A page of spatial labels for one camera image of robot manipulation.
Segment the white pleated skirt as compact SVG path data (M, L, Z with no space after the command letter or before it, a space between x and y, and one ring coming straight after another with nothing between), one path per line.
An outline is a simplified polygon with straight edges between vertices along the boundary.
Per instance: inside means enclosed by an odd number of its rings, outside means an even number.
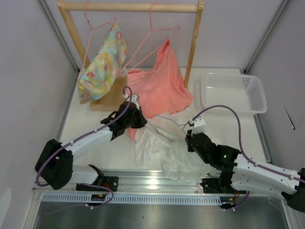
M147 125L135 133L135 163L142 169L161 167L168 179L190 181L220 171L204 163L195 152L187 151L185 135Z

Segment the light blue wire hanger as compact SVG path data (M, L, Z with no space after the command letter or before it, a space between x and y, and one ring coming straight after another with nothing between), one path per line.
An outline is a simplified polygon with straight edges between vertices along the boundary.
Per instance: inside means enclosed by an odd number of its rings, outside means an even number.
M144 107L143 112L147 112L144 116L153 127L181 136L186 134L184 127L193 116L189 108L185 108L183 111L174 114L170 114L169 112L155 114L147 107Z

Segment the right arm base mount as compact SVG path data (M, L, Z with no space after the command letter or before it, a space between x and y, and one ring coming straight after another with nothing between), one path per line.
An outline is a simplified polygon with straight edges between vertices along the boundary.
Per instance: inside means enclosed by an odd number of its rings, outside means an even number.
M222 173L218 178L202 178L200 185L206 194L246 194L245 190L234 189L232 184L233 173Z

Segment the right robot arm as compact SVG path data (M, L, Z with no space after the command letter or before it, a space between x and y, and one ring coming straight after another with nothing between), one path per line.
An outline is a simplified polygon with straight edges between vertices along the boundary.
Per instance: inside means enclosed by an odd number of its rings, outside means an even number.
M247 159L240 150L217 145L204 133L187 131L186 143L189 152L219 170L218 188L222 192L248 191L268 195L286 201L299 212L305 211L305 170L289 170Z

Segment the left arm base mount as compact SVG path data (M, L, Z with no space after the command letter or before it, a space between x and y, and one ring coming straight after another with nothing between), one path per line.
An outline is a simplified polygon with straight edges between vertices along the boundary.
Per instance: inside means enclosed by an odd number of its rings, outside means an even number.
M113 192L116 192L118 189L119 184L119 178L113 177L113 176L104 176L103 178L98 178L97 181L93 183L94 186L99 187L91 187L84 184L77 184L76 190L77 191L107 191L106 189L103 189L101 187L106 187L110 189Z

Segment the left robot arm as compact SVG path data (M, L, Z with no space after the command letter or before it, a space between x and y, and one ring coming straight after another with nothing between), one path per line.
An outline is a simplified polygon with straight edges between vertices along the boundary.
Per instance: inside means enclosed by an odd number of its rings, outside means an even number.
M93 130L67 142L49 140L36 165L36 184L54 190L76 184L77 191L111 191L104 173L94 165L76 166L83 154L124 134L128 128L140 129L147 124L138 102L125 101Z

